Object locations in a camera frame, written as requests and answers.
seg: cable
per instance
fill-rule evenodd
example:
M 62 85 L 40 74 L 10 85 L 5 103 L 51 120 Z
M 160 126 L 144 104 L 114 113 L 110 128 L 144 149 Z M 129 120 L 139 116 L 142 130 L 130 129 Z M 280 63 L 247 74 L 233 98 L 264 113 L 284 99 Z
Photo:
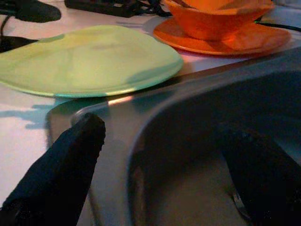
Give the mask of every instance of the cable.
M 1 24 L 1 28 L 0 28 L 0 37 L 2 38 L 3 37 L 3 30 L 4 30 L 4 27 L 5 27 L 5 25 L 6 25 L 6 23 L 8 22 L 8 20 L 11 18 L 11 16 L 7 16 L 4 20 L 3 20 L 3 22 L 2 22 L 2 24 Z
M 137 14 L 157 14 L 158 16 L 167 17 L 171 16 L 170 12 L 165 12 L 160 6 L 160 0 L 148 0 L 148 4 L 138 1 L 140 4 Z
M 288 30 L 293 30 L 293 31 L 298 31 L 301 32 L 301 28 L 299 27 L 294 27 L 294 26 L 288 26 L 288 25 L 283 25 L 283 24 L 270 24 L 270 23 L 263 23 L 259 21 L 255 21 L 256 24 L 268 26 L 268 27 L 278 27 L 278 28 L 285 28 Z

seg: ceramic plate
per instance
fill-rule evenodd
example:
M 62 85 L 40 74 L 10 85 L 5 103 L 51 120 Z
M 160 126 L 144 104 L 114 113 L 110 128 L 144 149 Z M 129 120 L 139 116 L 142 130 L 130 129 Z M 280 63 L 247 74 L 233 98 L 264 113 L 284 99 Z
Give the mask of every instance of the ceramic plate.
M 153 37 L 101 25 L 47 38 L 0 54 L 0 82 L 53 97 L 101 97 L 163 82 L 181 56 Z

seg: orange saucer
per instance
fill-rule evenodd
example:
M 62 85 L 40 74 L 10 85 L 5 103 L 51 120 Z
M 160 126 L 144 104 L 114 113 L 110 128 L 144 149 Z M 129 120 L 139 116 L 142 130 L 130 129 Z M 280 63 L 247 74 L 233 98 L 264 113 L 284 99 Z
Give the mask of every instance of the orange saucer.
M 176 48 L 213 55 L 262 53 L 286 44 L 291 37 L 285 30 L 252 23 L 242 27 L 230 39 L 204 41 L 186 35 L 174 18 L 159 24 L 154 36 Z

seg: white table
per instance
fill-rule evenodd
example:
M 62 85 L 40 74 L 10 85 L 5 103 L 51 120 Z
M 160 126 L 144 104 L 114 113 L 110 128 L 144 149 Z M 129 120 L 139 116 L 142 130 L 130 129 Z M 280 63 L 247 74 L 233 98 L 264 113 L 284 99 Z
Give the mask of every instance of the white table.
M 11 18 L 5 35 L 39 39 L 99 24 L 117 24 L 152 35 L 156 25 L 164 21 L 158 16 L 122 18 L 67 9 L 63 2 L 53 5 L 62 11 L 62 19 L 46 24 L 18 21 Z M 301 10 L 277 7 L 264 20 L 301 27 Z M 292 40 L 278 51 L 301 46 L 301 34 L 292 32 Z M 179 74 L 205 70 L 244 60 L 205 56 L 179 51 L 185 65 Z M 70 99 L 48 98 L 25 94 L 0 86 L 0 203 L 17 185 L 28 168 L 47 150 L 45 116 L 56 105 Z

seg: orange bowl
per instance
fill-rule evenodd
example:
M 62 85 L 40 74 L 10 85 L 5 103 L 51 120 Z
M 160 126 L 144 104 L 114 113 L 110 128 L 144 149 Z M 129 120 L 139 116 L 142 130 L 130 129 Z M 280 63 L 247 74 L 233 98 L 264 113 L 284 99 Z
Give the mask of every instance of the orange bowl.
M 196 39 L 220 41 L 231 38 L 242 26 L 253 23 L 272 8 L 239 14 L 218 14 L 202 12 L 195 8 L 183 7 L 172 0 L 165 0 L 170 12 L 183 31 Z

